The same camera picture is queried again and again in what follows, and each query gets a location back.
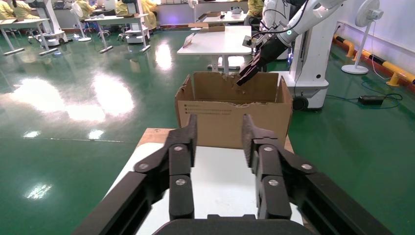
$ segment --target power adapter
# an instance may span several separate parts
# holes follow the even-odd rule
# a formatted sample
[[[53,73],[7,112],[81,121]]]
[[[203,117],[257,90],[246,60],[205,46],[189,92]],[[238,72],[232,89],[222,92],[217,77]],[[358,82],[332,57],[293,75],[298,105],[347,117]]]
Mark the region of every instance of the power adapter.
[[[362,95],[358,99],[363,105],[382,105],[383,100],[385,100],[385,97],[378,95]]]

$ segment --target table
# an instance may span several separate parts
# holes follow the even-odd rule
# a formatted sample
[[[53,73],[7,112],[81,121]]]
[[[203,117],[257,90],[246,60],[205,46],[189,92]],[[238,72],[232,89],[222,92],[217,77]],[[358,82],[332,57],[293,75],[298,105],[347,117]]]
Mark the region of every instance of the table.
[[[99,53],[105,53],[113,48],[113,46],[107,46],[107,42],[104,38],[104,33],[102,30],[103,25],[112,25],[112,24],[138,24],[139,30],[143,37],[144,48],[140,50],[141,52],[145,52],[150,48],[150,45],[147,45],[145,41],[144,32],[148,30],[147,28],[143,29],[140,18],[147,16],[148,14],[140,14],[137,17],[130,17],[130,18],[123,18],[117,16],[105,16],[104,18],[95,18],[95,19],[86,19],[85,22],[96,22],[98,24],[99,33],[101,35],[102,43],[104,44],[104,49],[100,50]]]
[[[31,20],[23,20],[23,21],[19,21],[19,22],[13,22],[13,23],[2,23],[0,24],[0,30],[1,33],[3,34],[4,38],[6,39],[7,43],[9,44],[9,47],[11,49],[11,51],[6,52],[4,55],[10,55],[10,54],[14,54],[17,53],[19,51],[23,51],[24,48],[19,48],[19,49],[14,49],[12,43],[10,42],[10,39],[8,38],[6,32],[4,31],[5,28],[37,28],[42,42],[46,42],[45,37],[43,36],[43,33],[40,29],[40,24],[44,21],[48,21],[49,19],[31,19]],[[57,51],[58,48],[53,48],[53,49],[49,49],[49,47],[47,46],[46,43],[44,43],[45,49],[46,51],[39,53],[39,55],[46,55],[49,54],[51,52]]]
[[[237,22],[243,22],[246,18],[246,13],[242,14],[234,14],[232,15],[232,12],[227,11],[224,18],[220,18],[219,16],[215,17],[206,17],[203,19],[202,22],[204,23],[237,23]]]
[[[212,71],[218,71],[218,59],[222,55],[224,73],[229,73],[229,55],[248,55],[251,48],[242,45],[245,36],[251,35],[250,26],[226,26],[222,32],[208,32],[202,28],[186,48],[177,51],[179,55],[211,55]]]
[[[148,141],[164,142],[168,131],[170,129],[147,128],[138,147],[108,192],[133,169],[136,162],[163,146],[163,143]],[[292,150],[288,139],[286,146],[288,150]],[[198,146],[191,177],[195,218],[206,218],[207,214],[220,216],[256,214],[255,175],[246,165],[243,150]],[[168,199],[167,190],[164,198],[153,204],[153,209],[137,234],[150,235],[169,221]],[[291,204],[291,209],[293,212],[291,220],[303,224],[296,206]]]

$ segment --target paper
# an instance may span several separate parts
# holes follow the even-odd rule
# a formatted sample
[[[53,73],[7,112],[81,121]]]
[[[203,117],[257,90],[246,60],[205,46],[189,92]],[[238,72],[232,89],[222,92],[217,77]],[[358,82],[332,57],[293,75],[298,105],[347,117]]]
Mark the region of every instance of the paper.
[[[183,48],[186,48],[186,47],[190,46],[190,44],[192,44],[193,36],[194,36],[194,33],[192,33],[192,34],[190,34],[189,36],[186,37],[186,39],[184,40]]]

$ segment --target wooden board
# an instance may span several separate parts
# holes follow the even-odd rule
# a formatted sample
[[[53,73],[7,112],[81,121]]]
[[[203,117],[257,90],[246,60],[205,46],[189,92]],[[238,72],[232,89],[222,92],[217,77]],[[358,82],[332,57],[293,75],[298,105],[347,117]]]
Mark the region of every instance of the wooden board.
[[[138,142],[138,146],[144,143],[164,143],[169,131],[173,129],[163,129],[163,128],[147,128],[141,137],[140,142]],[[293,147],[291,146],[290,139],[286,138],[285,140],[285,149],[294,153]]]

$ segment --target person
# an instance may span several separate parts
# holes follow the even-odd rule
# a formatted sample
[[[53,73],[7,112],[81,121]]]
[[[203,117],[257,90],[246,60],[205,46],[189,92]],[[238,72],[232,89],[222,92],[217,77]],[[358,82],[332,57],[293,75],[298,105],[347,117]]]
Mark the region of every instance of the person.
[[[14,19],[13,10],[9,4],[0,0],[0,20]]]
[[[38,16],[33,16],[32,8],[24,1],[21,0],[12,0],[11,5],[14,14],[16,14],[17,18],[23,19],[40,19]]]
[[[264,8],[264,2],[262,0],[248,0],[248,13],[244,21],[244,25],[252,23],[251,18],[262,17],[262,8]]]
[[[98,4],[95,3],[95,5],[90,6],[90,4],[85,0],[76,0],[76,3],[79,5],[79,7],[82,10],[82,17],[79,17],[80,20],[86,20],[90,17],[90,14],[92,14],[92,11],[96,9]]]
[[[122,0],[118,0],[116,2],[116,4],[115,4],[115,14],[117,16],[128,14],[127,4],[123,3]]]
[[[141,7],[143,14],[148,14],[144,17],[144,24],[149,30],[153,30],[157,27],[157,12],[154,9],[157,7],[155,2],[151,0],[141,0]]]

